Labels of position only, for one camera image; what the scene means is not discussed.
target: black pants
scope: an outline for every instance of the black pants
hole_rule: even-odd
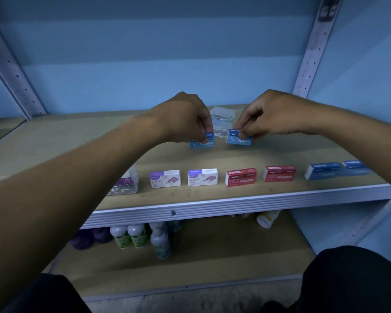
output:
[[[303,275],[299,313],[391,313],[391,262],[365,248],[342,246],[318,254]]]
[[[391,262],[360,247],[324,250],[304,272],[300,298],[288,311],[391,313]],[[44,274],[4,312],[90,313],[67,278]]]

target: shoe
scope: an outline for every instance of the shoe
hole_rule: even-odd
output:
[[[259,313],[283,313],[286,312],[287,308],[277,301],[268,301],[266,302]]]

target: person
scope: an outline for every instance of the person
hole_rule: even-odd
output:
[[[235,128],[240,137],[320,134],[391,184],[391,125],[367,116],[267,90]],[[38,274],[145,152],[164,142],[205,142],[204,133],[212,131],[204,103],[180,92],[94,141],[0,181],[0,310],[88,311],[64,277]],[[84,179],[88,186],[78,187]],[[263,309],[391,312],[391,263],[358,247],[323,251],[304,273],[295,305],[266,303]]]

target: red staple box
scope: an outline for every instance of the red staple box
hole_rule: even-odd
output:
[[[267,166],[262,179],[265,182],[291,181],[296,171],[295,166]]]
[[[239,169],[230,170],[226,173],[226,179],[224,182],[227,186],[242,186],[244,184],[255,183],[256,169]]]

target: purple bottle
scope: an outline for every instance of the purple bottle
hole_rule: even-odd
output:
[[[91,230],[79,230],[70,240],[71,245],[77,250],[90,248],[95,242]]]
[[[93,228],[91,232],[94,235],[95,241],[99,244],[108,243],[113,239],[113,236],[110,234],[110,227]]]

